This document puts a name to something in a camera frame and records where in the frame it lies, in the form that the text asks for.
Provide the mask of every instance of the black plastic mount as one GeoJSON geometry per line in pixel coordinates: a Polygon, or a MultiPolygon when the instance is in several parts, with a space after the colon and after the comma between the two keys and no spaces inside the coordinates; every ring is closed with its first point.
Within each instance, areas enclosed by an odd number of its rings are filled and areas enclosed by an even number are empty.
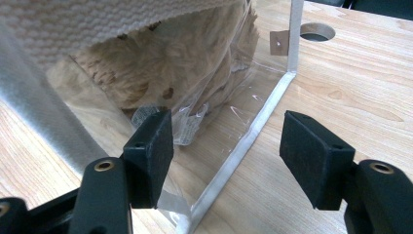
{"type": "Polygon", "coordinates": [[[397,167],[353,162],[355,150],[313,118],[286,111],[280,155],[314,208],[339,210],[351,234],[412,233],[413,184],[397,167]]]}
{"type": "Polygon", "coordinates": [[[314,208],[338,211],[356,151],[315,119],[286,111],[280,156],[314,208]]]}
{"type": "Polygon", "coordinates": [[[149,116],[120,158],[91,162],[80,188],[31,211],[20,198],[0,199],[0,234],[131,233],[131,206],[156,208],[172,157],[168,110],[149,116]]]}

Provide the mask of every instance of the hole in table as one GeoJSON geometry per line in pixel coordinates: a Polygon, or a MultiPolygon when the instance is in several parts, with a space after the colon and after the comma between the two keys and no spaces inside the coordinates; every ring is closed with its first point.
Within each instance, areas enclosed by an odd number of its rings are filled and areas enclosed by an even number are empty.
{"type": "Polygon", "coordinates": [[[334,38],[335,30],[324,23],[309,22],[301,25],[300,35],[302,38],[309,41],[323,42],[334,38]]]}

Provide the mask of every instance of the transparent plastic panel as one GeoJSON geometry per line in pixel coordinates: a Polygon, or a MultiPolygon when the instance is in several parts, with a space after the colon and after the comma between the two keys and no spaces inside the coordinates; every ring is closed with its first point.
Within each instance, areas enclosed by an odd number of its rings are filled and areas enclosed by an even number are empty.
{"type": "Polygon", "coordinates": [[[286,72],[269,39],[289,29],[275,9],[290,4],[239,1],[166,19],[68,55],[48,79],[113,157],[147,116],[170,109],[175,155],[164,189],[191,206],[286,72]]]}

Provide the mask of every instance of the wooden table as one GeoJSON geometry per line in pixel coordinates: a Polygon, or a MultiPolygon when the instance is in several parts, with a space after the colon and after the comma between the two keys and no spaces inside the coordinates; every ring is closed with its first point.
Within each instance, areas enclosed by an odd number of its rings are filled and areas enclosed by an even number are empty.
{"type": "MultiPolygon", "coordinates": [[[[274,17],[287,21],[284,7],[265,2],[257,7],[274,7],[274,17]]],[[[335,38],[301,39],[298,76],[198,233],[346,232],[345,204],[340,212],[314,211],[279,156],[286,110],[323,123],[357,150],[357,161],[383,160],[413,179],[413,22],[306,2],[303,22],[310,21],[332,26],[335,38]]],[[[23,197],[32,208],[79,185],[16,113],[3,103],[0,110],[1,197],[23,197]]],[[[133,222],[139,233],[173,232],[156,211],[133,222]]]]}

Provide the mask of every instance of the circular hole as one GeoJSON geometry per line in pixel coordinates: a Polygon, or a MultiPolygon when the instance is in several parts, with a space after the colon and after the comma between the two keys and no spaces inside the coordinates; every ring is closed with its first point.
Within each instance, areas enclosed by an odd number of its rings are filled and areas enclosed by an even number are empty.
{"type": "Polygon", "coordinates": [[[114,166],[113,162],[110,160],[102,161],[94,165],[94,170],[97,172],[104,172],[112,169],[114,166]]]}
{"type": "Polygon", "coordinates": [[[336,148],[336,149],[343,149],[343,146],[338,145],[338,144],[333,144],[331,146],[333,146],[333,148],[336,148]]]}
{"type": "Polygon", "coordinates": [[[5,215],[6,212],[9,211],[10,204],[8,202],[2,202],[0,203],[0,217],[5,215]]]}
{"type": "Polygon", "coordinates": [[[139,143],[137,143],[137,144],[135,144],[134,145],[136,148],[145,148],[145,144],[144,143],[142,143],[142,142],[139,142],[139,143]]]}
{"type": "Polygon", "coordinates": [[[309,41],[323,42],[331,40],[335,36],[335,30],[324,23],[309,22],[301,25],[300,35],[309,41]]]}
{"type": "Polygon", "coordinates": [[[92,231],[90,231],[90,234],[105,234],[106,233],[106,228],[103,226],[98,226],[95,227],[94,229],[92,229],[92,231]]]}
{"type": "Polygon", "coordinates": [[[381,163],[371,163],[370,168],[372,168],[374,171],[382,173],[382,174],[393,174],[394,173],[393,168],[391,168],[391,167],[389,167],[385,164],[381,164],[381,163]]]}

